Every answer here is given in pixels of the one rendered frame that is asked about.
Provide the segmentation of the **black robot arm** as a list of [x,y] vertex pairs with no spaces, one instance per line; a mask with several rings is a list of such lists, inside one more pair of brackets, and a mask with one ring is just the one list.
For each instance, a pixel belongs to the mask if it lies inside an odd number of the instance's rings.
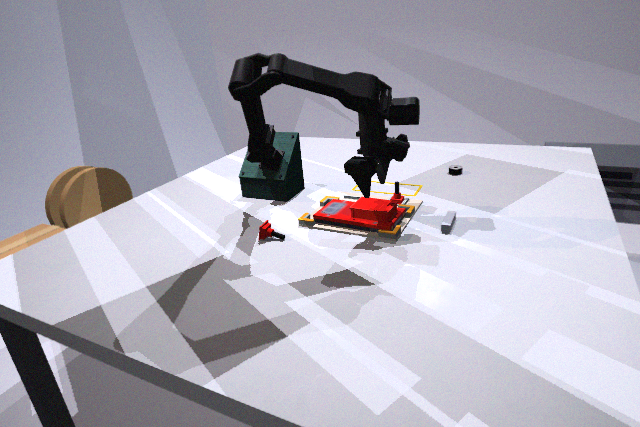
[[[268,66],[262,74],[262,67]],[[262,75],[261,75],[262,74]],[[274,125],[266,124],[260,96],[273,86],[286,84],[338,99],[358,112],[359,127],[419,125],[418,97],[392,98],[392,87],[377,76],[363,72],[341,74],[289,59],[281,53],[256,53],[235,61],[228,90],[240,101],[249,131],[246,160],[258,167],[277,171],[284,151],[273,146]],[[379,100],[380,97],[380,100]],[[410,148],[407,135],[378,137],[375,158],[382,155],[402,162]],[[282,153],[283,152],[283,153]],[[261,165],[261,166],[260,166]]]

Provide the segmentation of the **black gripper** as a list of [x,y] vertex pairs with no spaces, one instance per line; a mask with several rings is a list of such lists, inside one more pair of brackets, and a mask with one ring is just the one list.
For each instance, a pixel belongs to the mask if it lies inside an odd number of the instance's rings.
[[378,128],[361,128],[356,132],[360,137],[360,148],[357,154],[344,164],[344,172],[350,175],[365,198],[370,198],[371,178],[376,173],[380,184],[385,184],[388,168],[392,158],[382,155],[375,158],[376,141],[378,137],[385,139],[388,128],[385,125]]

